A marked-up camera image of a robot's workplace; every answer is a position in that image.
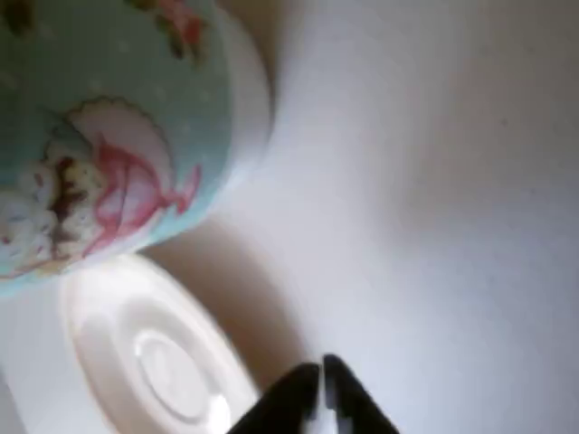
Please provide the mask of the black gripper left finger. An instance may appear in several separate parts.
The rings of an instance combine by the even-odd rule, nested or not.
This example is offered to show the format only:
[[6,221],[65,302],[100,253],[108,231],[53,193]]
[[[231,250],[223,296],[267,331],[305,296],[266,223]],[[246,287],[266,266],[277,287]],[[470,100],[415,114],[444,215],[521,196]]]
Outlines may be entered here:
[[318,404],[320,371],[309,362],[282,375],[241,417],[238,433],[301,433]]

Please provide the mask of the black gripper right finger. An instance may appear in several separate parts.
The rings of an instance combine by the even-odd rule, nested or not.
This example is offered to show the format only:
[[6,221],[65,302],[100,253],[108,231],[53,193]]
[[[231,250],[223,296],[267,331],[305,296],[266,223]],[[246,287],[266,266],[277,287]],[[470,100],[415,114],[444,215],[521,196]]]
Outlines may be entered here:
[[400,433],[340,357],[325,354],[323,373],[325,403],[336,415],[337,433]]

